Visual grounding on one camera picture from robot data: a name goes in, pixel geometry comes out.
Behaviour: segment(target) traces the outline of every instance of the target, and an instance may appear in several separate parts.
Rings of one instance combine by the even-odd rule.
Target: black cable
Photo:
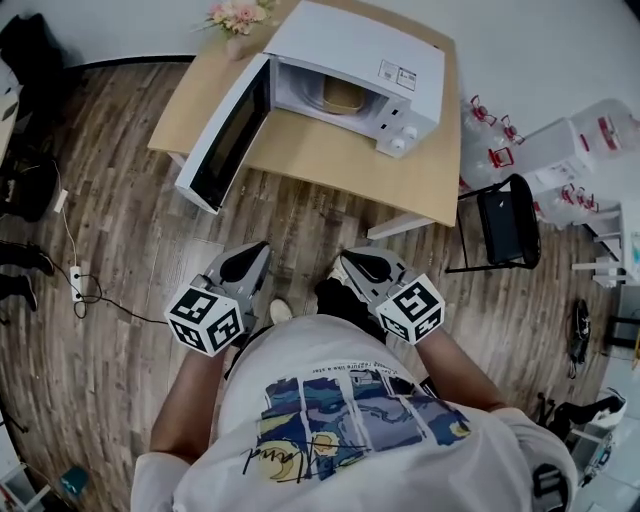
[[[129,315],[131,315],[134,318],[139,318],[140,320],[143,320],[145,322],[149,322],[150,324],[164,324],[164,325],[169,325],[167,322],[165,322],[164,320],[151,320],[149,318],[145,318],[143,316],[140,315],[136,315],[135,313],[133,313],[132,311],[128,310],[127,308],[125,308],[124,306],[121,306],[120,304],[118,304],[117,302],[107,298],[104,296],[104,292],[102,290],[102,286],[100,285],[100,281],[98,281],[98,278],[92,274],[79,274],[78,277],[89,277],[91,279],[93,279],[96,288],[98,288],[98,295],[82,295],[82,293],[80,293],[80,290],[78,290],[75,286],[73,286],[73,284],[71,283],[71,279],[69,279],[69,276],[67,276],[66,272],[64,270],[62,270],[62,268],[60,267],[60,265],[58,265],[55,261],[51,260],[51,263],[53,263],[53,266],[56,267],[60,273],[62,273],[62,275],[64,276],[64,278],[67,280],[67,283],[69,283],[69,286],[71,286],[71,288],[73,288],[76,291],[76,295],[80,297],[80,300],[78,302],[75,302],[73,304],[73,312],[75,313],[75,315],[80,319],[83,320],[84,318],[87,317],[87,313],[88,313],[88,306],[91,304],[97,304],[98,302],[100,302],[101,300],[108,302],[110,304],[113,304],[115,307],[117,307],[118,309],[121,309],[122,311],[124,311],[125,313],[128,313]],[[78,312],[78,309],[76,309],[78,307],[79,304],[84,304],[84,311],[83,312]]]

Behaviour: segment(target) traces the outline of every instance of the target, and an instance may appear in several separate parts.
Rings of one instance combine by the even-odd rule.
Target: table leg
[[[619,261],[603,261],[593,263],[574,263],[571,265],[571,270],[610,270],[612,268],[622,268],[622,264]]]
[[[369,240],[380,240],[381,238],[397,235],[398,233],[404,233],[410,229],[427,226],[434,222],[435,221],[428,217],[423,217],[417,213],[405,213],[395,219],[391,219],[390,221],[383,222],[382,224],[372,227],[367,231],[367,238]]]
[[[607,275],[595,275],[591,278],[593,281],[595,281],[598,284],[601,284],[602,286],[609,286],[611,285],[611,283],[614,284],[615,283],[620,283],[620,282],[626,282],[626,281],[630,281],[631,279],[629,278],[629,276],[607,276]]]
[[[598,220],[612,220],[620,217],[620,210],[616,210],[613,212],[602,212],[602,213],[592,213],[588,217],[577,220],[573,223],[574,226],[579,226],[581,224],[589,224],[590,222],[598,221]]]
[[[620,233],[605,233],[604,235],[594,236],[593,243],[606,242],[607,240],[615,240],[620,238]]]
[[[187,159],[184,157],[184,155],[181,155],[180,153],[170,152],[169,156],[175,163],[177,163],[180,166],[180,169],[182,169],[184,167],[184,164],[187,163]]]

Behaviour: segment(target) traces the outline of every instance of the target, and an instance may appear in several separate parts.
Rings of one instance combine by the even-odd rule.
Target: shoe
[[[269,305],[269,315],[273,325],[288,322],[293,318],[289,305],[282,299],[274,299]]]
[[[29,276],[19,276],[17,279],[19,279],[19,291],[18,294],[22,295],[27,303],[29,304],[29,307],[31,308],[31,311],[37,311],[38,309],[38,299],[36,299],[36,294],[33,293],[33,288],[31,286],[31,279],[29,279]]]
[[[342,286],[350,288],[351,291],[356,294],[358,300],[365,301],[364,296],[362,295],[362,293],[360,293],[360,290],[358,290],[353,280],[349,277],[349,274],[347,274],[347,271],[344,269],[344,265],[342,264],[340,255],[338,255],[336,259],[333,260],[333,267],[331,267],[331,271],[329,272],[329,275],[326,277],[326,279],[337,279],[338,281],[340,281],[340,284]]]
[[[32,251],[33,261],[31,262],[31,268],[35,267],[48,276],[52,276],[55,273],[51,258],[38,245],[29,243],[27,244],[27,249]]]
[[[342,285],[347,285],[348,282],[351,281],[351,279],[349,279],[349,274],[347,274],[347,271],[344,269],[344,266],[340,261],[339,255],[335,260],[333,260],[333,267],[331,267],[331,271],[329,272],[327,279],[337,279]]]

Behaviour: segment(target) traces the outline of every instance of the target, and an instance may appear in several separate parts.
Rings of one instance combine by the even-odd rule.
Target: microwave
[[[310,116],[401,158],[440,122],[444,52],[341,9],[301,1],[211,116],[176,188],[218,213],[269,112]]]

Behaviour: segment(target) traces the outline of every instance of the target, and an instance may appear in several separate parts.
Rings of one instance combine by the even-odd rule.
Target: microwave door
[[[217,214],[238,169],[271,110],[269,56],[256,55],[238,77],[187,158],[176,188]]]

